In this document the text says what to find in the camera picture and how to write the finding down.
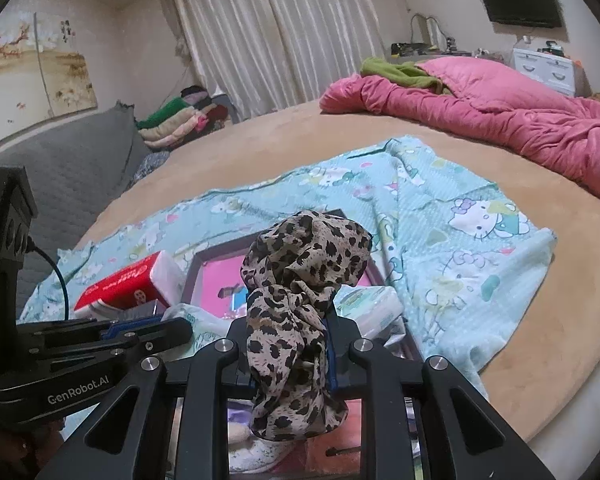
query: drawer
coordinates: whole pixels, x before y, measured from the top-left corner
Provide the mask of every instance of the drawer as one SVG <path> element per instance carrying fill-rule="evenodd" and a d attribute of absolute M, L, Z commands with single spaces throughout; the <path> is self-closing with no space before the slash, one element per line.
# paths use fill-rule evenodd
<path fill-rule="evenodd" d="M 549 88 L 555 90 L 556 92 L 558 92 L 562 95 L 566 95 L 567 97 L 575 97 L 576 96 L 576 92 L 574 89 L 567 88 L 564 85 L 551 83 L 551 82 L 547 82 L 547 83 L 545 83 L 545 85 L 547 85 Z"/>
<path fill-rule="evenodd" d="M 541 56 L 536 56 L 532 53 L 514 53 L 516 70 L 539 82 L 544 82 L 543 71 L 546 61 Z"/>
<path fill-rule="evenodd" d="M 558 59 L 545 59 L 542 71 L 544 72 L 544 80 L 547 83 L 564 87 L 572 93 L 575 92 L 576 83 L 573 63 Z"/>

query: metal screw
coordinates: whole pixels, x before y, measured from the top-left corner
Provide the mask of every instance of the metal screw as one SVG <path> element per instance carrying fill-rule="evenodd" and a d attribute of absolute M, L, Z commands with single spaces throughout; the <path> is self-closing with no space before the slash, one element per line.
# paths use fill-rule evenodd
<path fill-rule="evenodd" d="M 446 370 L 446 367 L 449 366 L 449 361 L 440 355 L 434 355 L 429 359 L 429 366 L 434 370 Z"/>
<path fill-rule="evenodd" d="M 158 366 L 160 366 L 160 359 L 154 356 L 145 357 L 144 359 L 142 359 L 142 363 L 140 366 L 142 367 L 142 370 L 151 372 L 152 370 L 155 370 Z"/>
<path fill-rule="evenodd" d="M 218 341 L 216 341 L 214 347 L 219 352 L 228 352 L 229 350 L 231 350 L 231 348 L 234 347 L 234 342 L 230 339 L 219 339 Z"/>
<path fill-rule="evenodd" d="M 353 343 L 353 348 L 358 352 L 369 352 L 374 347 L 374 342 L 369 339 L 356 339 Z"/>

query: pink picture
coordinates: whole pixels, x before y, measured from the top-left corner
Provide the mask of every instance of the pink picture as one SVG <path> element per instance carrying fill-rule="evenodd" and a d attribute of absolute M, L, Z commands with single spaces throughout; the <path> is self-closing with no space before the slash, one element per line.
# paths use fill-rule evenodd
<path fill-rule="evenodd" d="M 236 319 L 247 315 L 247 288 L 240 277 L 243 255 L 213 260 L 202 265 L 200 307 L 216 317 Z M 370 286 L 365 274 L 358 283 Z"/>

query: beige bed sheet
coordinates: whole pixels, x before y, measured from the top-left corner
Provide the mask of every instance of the beige bed sheet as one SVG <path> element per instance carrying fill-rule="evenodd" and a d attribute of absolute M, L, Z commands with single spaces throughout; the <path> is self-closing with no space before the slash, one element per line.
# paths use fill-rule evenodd
<path fill-rule="evenodd" d="M 529 440 L 600 359 L 600 200 L 520 156 L 396 118 L 321 115 L 311 102 L 177 149 L 163 167 L 113 202 L 81 244 L 206 190 L 253 184 L 407 134 L 499 183 L 536 226 L 558 236 L 546 280 L 510 342 L 482 373 L 494 407 Z"/>

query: red tissue box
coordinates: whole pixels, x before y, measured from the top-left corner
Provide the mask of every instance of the red tissue box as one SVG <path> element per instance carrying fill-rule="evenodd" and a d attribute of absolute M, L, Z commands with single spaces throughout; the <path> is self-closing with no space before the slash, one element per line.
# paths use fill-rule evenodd
<path fill-rule="evenodd" d="M 75 304 L 75 317 L 111 319 L 111 311 L 153 300 L 173 306 L 180 302 L 185 279 L 169 253 L 151 254 L 88 286 Z"/>

